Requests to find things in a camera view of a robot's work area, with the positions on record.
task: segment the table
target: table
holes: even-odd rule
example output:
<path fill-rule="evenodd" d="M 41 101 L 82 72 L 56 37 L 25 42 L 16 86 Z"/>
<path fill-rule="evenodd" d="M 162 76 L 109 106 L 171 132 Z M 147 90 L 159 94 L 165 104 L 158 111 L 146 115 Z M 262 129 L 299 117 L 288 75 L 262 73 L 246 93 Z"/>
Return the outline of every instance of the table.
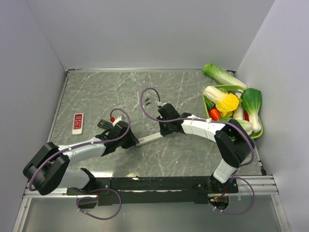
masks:
<path fill-rule="evenodd" d="M 139 105 L 141 92 L 155 87 L 162 102 L 171 103 L 179 113 L 188 112 L 205 118 L 202 91 L 218 83 L 201 70 L 152 72 L 85 72 L 68 73 L 66 86 L 57 112 L 51 141 L 56 145 L 82 142 L 101 134 L 100 119 L 109 120 L 113 108 L 125 110 L 137 138 L 159 132 L 159 124 L 143 115 Z M 152 102 L 145 109 L 157 117 L 156 95 L 146 96 Z M 84 113 L 84 132 L 72 135 L 75 113 Z M 163 139 L 129 149 L 118 148 L 104 157 L 79 162 L 71 169 L 87 168 L 96 177 L 195 176 L 211 175 L 221 161 L 216 143 L 195 136 L 175 133 Z M 261 175 L 255 157 L 253 163 L 238 175 Z"/>

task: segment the gray floor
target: gray floor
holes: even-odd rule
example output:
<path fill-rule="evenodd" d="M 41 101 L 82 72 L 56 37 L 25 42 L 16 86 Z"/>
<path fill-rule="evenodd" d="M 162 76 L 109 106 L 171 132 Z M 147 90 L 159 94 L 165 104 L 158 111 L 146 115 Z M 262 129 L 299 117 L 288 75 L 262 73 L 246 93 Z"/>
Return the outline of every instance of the gray floor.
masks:
<path fill-rule="evenodd" d="M 230 198 L 226 211 L 240 212 L 251 196 Z M 118 205 L 96 207 L 91 213 L 109 217 Z M 271 196 L 257 196 L 253 209 L 234 216 L 213 212 L 208 204 L 124 204 L 113 219 L 101 221 L 76 212 L 75 199 L 32 199 L 23 232 L 279 232 Z"/>
<path fill-rule="evenodd" d="M 97 127 L 100 119 L 109 120 L 110 111 L 119 107 L 132 120 L 132 131 L 137 138 L 159 132 L 158 123 L 145 117 L 139 106 L 140 93 L 155 87 L 162 102 L 169 102 L 180 112 L 205 118 L 202 90 L 215 81 L 196 72 L 72 72 L 57 115 L 51 141 L 68 145 L 103 132 Z M 152 104 L 146 110 L 157 116 L 155 95 L 149 92 Z M 84 113 L 84 133 L 71 134 L 75 113 Z M 85 167 L 95 176 L 193 176 L 211 175 L 220 163 L 217 145 L 198 136 L 173 134 L 151 144 L 93 158 L 73 165 Z M 239 175 L 261 175 L 257 159 L 242 168 Z"/>

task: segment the black remote control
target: black remote control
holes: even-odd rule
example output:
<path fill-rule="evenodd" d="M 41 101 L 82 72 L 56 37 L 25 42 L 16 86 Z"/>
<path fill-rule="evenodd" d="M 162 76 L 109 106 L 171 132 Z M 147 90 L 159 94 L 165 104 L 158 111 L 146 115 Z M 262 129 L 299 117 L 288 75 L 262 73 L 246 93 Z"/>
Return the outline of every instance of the black remote control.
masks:
<path fill-rule="evenodd" d="M 103 119 L 101 119 L 101 121 L 98 123 L 98 127 L 105 129 L 105 130 L 111 130 L 114 128 L 111 122 L 105 121 Z"/>

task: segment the remote control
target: remote control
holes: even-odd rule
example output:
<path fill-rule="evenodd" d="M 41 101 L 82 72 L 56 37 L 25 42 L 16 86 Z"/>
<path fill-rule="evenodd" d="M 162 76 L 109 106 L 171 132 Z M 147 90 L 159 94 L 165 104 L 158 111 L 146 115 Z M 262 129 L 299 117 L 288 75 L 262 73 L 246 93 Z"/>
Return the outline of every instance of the remote control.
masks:
<path fill-rule="evenodd" d="M 83 126 L 84 126 L 84 114 L 83 113 L 74 114 L 72 134 L 73 135 L 82 134 Z"/>
<path fill-rule="evenodd" d="M 105 121 L 103 119 L 101 119 L 101 121 L 98 123 L 98 127 L 105 129 L 105 130 L 110 130 L 114 128 L 111 122 Z"/>

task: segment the red pepper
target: red pepper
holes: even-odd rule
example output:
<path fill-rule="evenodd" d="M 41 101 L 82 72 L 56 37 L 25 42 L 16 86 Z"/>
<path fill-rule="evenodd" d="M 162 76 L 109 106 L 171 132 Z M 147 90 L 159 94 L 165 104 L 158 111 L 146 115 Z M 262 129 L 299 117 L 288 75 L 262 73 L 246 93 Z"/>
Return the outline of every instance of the red pepper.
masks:
<path fill-rule="evenodd" d="M 219 110 L 217 110 L 216 108 L 212 109 L 210 113 L 210 117 L 214 121 L 217 121 L 219 118 L 221 118 Z"/>
<path fill-rule="evenodd" d="M 246 110 L 243 111 L 243 115 L 245 116 L 245 120 L 249 121 L 249 115 Z"/>

